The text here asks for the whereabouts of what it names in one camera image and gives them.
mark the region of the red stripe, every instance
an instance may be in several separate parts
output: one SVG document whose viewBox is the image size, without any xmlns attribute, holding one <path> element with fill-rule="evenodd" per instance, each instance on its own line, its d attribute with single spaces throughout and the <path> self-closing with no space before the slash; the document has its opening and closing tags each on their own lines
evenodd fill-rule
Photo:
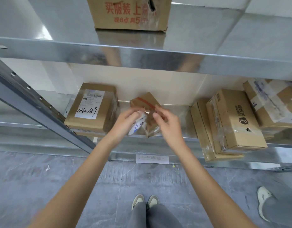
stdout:
<svg viewBox="0 0 292 228">
<path fill-rule="evenodd" d="M 137 98 L 137 99 L 139 99 L 140 101 L 146 103 L 150 108 L 152 108 L 152 109 L 155 110 L 155 107 L 154 107 L 151 103 L 149 103 L 148 101 L 146 101 L 146 100 L 144 100 L 144 99 L 142 99 L 142 98 Z"/>
</svg>

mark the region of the right arm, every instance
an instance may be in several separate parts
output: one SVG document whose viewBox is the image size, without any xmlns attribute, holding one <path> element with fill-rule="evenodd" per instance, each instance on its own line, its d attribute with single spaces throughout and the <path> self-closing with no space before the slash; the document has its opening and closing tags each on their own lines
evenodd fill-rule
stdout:
<svg viewBox="0 0 292 228">
<path fill-rule="evenodd" d="M 156 110 L 160 111 L 168 119 L 168 122 L 164 122 L 157 113 L 153 113 L 153 117 L 159 124 L 164 139 L 179 157 L 213 227 L 257 228 L 193 155 L 182 137 L 179 118 L 169 110 L 158 106 L 156 106 Z"/>
</svg>

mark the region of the tile floor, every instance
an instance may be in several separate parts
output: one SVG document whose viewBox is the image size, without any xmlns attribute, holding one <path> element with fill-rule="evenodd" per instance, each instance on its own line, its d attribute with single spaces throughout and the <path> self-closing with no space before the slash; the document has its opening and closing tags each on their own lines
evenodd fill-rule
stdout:
<svg viewBox="0 0 292 228">
<path fill-rule="evenodd" d="M 25 227 L 84 162 L 84 158 L 0 152 L 0 228 Z M 292 172 L 207 168 L 243 211 L 263 228 L 256 190 L 292 183 Z M 133 198 L 152 194 L 185 228 L 212 227 L 181 165 L 107 162 L 77 227 L 126 227 Z"/>
</svg>

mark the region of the pant leg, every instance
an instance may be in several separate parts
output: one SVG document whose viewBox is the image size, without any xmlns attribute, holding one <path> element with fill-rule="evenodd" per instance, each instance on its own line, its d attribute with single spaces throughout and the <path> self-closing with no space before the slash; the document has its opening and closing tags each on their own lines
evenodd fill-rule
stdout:
<svg viewBox="0 0 292 228">
<path fill-rule="evenodd" d="M 271 222 L 292 227 L 292 189 L 287 188 L 276 195 L 278 197 L 270 197 L 265 201 L 263 215 Z"/>
<path fill-rule="evenodd" d="M 131 211 L 127 228 L 146 228 L 146 203 L 137 203 Z"/>
<path fill-rule="evenodd" d="M 147 211 L 148 228 L 183 228 L 178 219 L 162 204 Z"/>
</svg>

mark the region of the shoe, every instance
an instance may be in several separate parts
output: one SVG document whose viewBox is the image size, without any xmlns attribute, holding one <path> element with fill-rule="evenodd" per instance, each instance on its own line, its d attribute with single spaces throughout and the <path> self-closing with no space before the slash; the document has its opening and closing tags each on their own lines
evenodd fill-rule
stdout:
<svg viewBox="0 0 292 228">
<path fill-rule="evenodd" d="M 157 198 L 157 196 L 155 196 L 155 195 L 151 195 L 150 196 L 150 198 L 149 198 L 149 200 L 148 200 L 148 207 L 149 208 L 151 208 L 151 207 L 153 207 L 154 205 L 157 205 L 157 204 L 159 204 L 160 202 L 159 202 L 159 199 Z"/>
<path fill-rule="evenodd" d="M 259 200 L 259 207 L 258 207 L 258 211 L 259 211 L 259 215 L 261 216 L 262 219 L 264 219 L 265 221 L 267 222 L 270 222 L 269 220 L 267 220 L 264 215 L 263 215 L 263 205 L 264 205 L 264 202 L 273 196 L 273 194 L 268 190 L 266 189 L 264 186 L 261 186 L 258 191 L 257 191 L 257 194 L 258 194 L 258 200 Z"/>
<path fill-rule="evenodd" d="M 133 203 L 132 203 L 131 210 L 133 210 L 133 208 L 136 206 L 137 203 L 141 203 L 144 201 L 145 201 L 145 199 L 144 199 L 143 195 L 139 194 L 139 195 L 135 196 Z"/>
</svg>

